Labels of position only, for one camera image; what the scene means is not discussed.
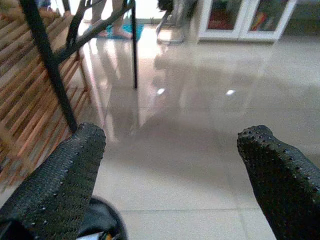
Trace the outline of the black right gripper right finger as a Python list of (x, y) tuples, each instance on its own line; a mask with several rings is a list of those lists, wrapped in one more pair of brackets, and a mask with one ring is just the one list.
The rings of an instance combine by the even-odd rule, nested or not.
[(320, 170), (265, 125), (237, 135), (255, 199), (278, 240), (320, 238)]

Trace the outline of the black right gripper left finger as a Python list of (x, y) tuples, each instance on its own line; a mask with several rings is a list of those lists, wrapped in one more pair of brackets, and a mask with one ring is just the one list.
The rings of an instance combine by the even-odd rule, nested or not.
[(106, 146), (103, 129), (79, 125), (0, 208), (2, 240), (75, 240)]

